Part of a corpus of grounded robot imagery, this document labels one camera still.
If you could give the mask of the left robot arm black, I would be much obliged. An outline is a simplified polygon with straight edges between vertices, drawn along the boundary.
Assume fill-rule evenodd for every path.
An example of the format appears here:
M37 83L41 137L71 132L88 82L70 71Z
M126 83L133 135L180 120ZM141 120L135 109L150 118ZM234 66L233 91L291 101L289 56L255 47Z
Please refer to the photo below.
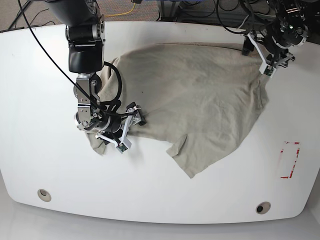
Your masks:
M271 78L277 68L287 68L289 61L296 60L289 48L303 45L309 29L304 23L303 6L297 0L268 0L267 4L275 17L269 22L262 20L261 37L254 29L247 33L242 54L247 56L257 50L262 60L259 71Z

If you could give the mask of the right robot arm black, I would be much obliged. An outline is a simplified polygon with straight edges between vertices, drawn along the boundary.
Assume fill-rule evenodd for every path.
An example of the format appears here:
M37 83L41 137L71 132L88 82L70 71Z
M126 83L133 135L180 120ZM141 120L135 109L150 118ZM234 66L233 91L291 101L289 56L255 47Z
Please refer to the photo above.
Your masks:
M122 78L119 70L104 61L104 16L95 0L48 0L48 8L65 24L68 41L68 68L77 74L74 95L77 98L76 126L80 131L94 133L104 144L112 143L121 153L131 147L127 138L130 126L143 126L146 120L135 102L125 113L121 106ZM98 72L109 67L115 73L118 87L113 99L102 101L99 92L102 80Z

